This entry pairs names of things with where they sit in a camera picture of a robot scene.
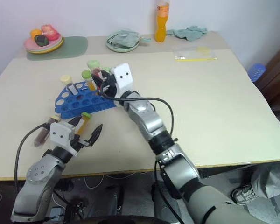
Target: plastic bag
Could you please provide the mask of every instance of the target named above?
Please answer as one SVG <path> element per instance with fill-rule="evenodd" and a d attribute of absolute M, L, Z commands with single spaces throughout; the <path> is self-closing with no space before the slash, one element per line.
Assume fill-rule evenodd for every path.
<path fill-rule="evenodd" d="M 217 59 L 214 51 L 207 45 L 178 45 L 173 47 L 176 61 L 205 61 Z"/>

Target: blue test tube rack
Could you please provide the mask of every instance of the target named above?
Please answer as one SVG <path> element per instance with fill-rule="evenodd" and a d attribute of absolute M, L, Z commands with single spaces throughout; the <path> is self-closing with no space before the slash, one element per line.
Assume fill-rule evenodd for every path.
<path fill-rule="evenodd" d="M 69 119 L 81 115 L 82 112 L 94 113 L 115 107 L 113 101 L 96 95 L 86 82 L 75 83 L 77 95 L 72 95 L 65 87 L 55 100 L 55 112 L 61 119 Z"/>

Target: orange bottle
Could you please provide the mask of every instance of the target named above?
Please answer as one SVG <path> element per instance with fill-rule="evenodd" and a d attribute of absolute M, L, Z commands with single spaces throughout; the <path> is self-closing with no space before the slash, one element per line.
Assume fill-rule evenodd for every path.
<path fill-rule="evenodd" d="M 168 19 L 169 0 L 159 0 L 157 5 L 157 31 L 155 32 L 155 41 L 164 42 L 166 37 L 165 24 Z"/>

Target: green cloth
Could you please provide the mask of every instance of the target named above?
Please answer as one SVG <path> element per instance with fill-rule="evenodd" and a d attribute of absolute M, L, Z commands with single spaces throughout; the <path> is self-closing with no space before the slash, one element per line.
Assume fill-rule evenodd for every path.
<path fill-rule="evenodd" d="M 191 26 L 186 29 L 169 29 L 166 30 L 169 36 L 176 36 L 178 38 L 185 38 L 187 41 L 194 41 L 207 34 L 207 28 L 199 28 Z"/>
<path fill-rule="evenodd" d="M 43 61 L 51 59 L 71 58 L 83 55 L 88 47 L 88 40 L 82 36 L 64 37 L 63 44 L 45 54 L 32 54 L 27 52 L 27 59 L 30 61 Z"/>

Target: yellow cap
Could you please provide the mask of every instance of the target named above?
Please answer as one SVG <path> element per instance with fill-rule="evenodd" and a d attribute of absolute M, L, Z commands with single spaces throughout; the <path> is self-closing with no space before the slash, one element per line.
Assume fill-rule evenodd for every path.
<path fill-rule="evenodd" d="M 69 84 L 69 83 L 72 83 L 71 77 L 70 77 L 69 75 L 63 75 L 63 76 L 61 76 L 61 77 L 60 77 L 60 81 L 61 81 L 63 84 L 65 84 L 65 85 L 67 85 L 67 84 Z"/>

